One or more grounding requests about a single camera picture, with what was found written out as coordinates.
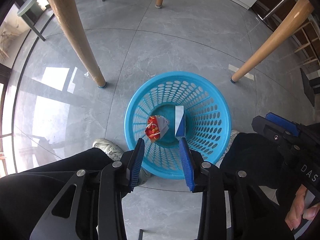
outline human hand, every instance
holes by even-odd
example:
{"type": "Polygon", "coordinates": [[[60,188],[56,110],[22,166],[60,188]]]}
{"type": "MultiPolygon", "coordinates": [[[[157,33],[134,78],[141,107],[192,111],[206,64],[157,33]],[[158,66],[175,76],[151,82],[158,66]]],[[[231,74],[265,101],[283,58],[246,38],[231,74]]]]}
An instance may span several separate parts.
{"type": "Polygon", "coordinates": [[[296,197],[294,198],[290,211],[285,218],[285,222],[290,230],[298,228],[302,217],[307,220],[313,220],[320,210],[320,203],[304,210],[304,198],[306,193],[307,188],[303,185],[301,185],[297,190],[296,197]]]}

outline tape strip on floor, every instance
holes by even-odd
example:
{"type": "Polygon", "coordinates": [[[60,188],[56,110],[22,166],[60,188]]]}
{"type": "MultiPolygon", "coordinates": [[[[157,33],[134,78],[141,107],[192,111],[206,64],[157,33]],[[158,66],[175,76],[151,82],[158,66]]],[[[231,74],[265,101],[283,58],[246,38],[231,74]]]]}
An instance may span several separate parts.
{"type": "MultiPolygon", "coordinates": [[[[237,68],[237,67],[229,64],[229,69],[230,69],[231,71],[233,71],[233,72],[237,72],[239,68],[237,68]]],[[[251,79],[251,80],[254,81],[254,75],[252,75],[252,74],[250,74],[250,73],[247,73],[247,74],[245,74],[244,76],[245,76],[246,78],[249,78],[249,79],[251,79]]]]}

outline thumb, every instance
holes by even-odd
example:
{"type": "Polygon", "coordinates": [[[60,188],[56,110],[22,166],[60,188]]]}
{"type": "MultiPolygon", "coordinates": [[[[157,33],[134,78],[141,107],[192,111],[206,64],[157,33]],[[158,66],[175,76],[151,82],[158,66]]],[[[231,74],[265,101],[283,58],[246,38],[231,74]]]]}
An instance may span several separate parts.
{"type": "Polygon", "coordinates": [[[320,203],[312,206],[311,208],[306,209],[302,217],[307,220],[313,220],[317,215],[319,209],[320,209],[320,203]]]}

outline basket rim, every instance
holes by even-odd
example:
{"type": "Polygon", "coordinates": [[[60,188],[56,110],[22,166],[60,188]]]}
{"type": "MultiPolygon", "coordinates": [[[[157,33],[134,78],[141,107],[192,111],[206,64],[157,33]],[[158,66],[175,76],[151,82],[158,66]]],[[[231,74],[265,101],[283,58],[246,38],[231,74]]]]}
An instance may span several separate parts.
{"type": "MultiPolygon", "coordinates": [[[[224,103],[224,106],[226,109],[226,115],[227,115],[227,120],[228,120],[228,124],[229,124],[227,126],[227,131],[226,131],[226,134],[228,135],[228,139],[224,141],[223,147],[222,147],[222,153],[223,153],[229,143],[231,127],[232,127],[231,115],[230,115],[230,110],[229,110],[228,104],[227,104],[224,96],[222,95],[222,93],[219,91],[219,89],[214,84],[212,84],[209,80],[207,80],[206,78],[204,78],[198,74],[186,72],[186,71],[170,71],[170,72],[165,72],[165,73],[159,74],[157,76],[154,76],[153,78],[146,81],[142,86],[140,86],[138,88],[138,90],[134,93],[134,95],[130,99],[130,102],[128,104],[128,107],[127,107],[127,110],[126,110],[125,116],[124,116],[124,136],[125,136],[125,140],[127,142],[127,146],[129,148],[129,150],[133,150],[135,147],[135,145],[130,140],[130,120],[132,120],[131,117],[134,114],[134,111],[132,111],[133,107],[139,103],[139,102],[136,103],[136,101],[141,97],[141,94],[148,89],[149,86],[152,86],[155,82],[162,80],[166,77],[172,78],[172,76],[184,76],[184,77],[191,78],[191,79],[196,78],[197,80],[199,80],[200,83],[204,83],[206,86],[212,87],[215,90],[215,92],[217,93],[217,95],[220,96],[220,99],[224,103]]],[[[182,172],[182,174],[180,174],[180,173],[165,174],[165,173],[159,172],[155,168],[147,165],[146,162],[142,162],[142,167],[145,168],[146,170],[148,170],[149,172],[151,172],[152,174],[159,176],[161,178],[184,179],[183,172],[182,172]]]]}

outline small box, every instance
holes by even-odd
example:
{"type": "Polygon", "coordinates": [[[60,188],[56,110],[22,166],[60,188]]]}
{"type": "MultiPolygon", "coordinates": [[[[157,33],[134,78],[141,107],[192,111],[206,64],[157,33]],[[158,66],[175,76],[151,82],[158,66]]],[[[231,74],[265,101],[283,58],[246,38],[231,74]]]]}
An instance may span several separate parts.
{"type": "Polygon", "coordinates": [[[186,119],[183,106],[176,106],[174,134],[178,140],[186,136],[186,119]]]}

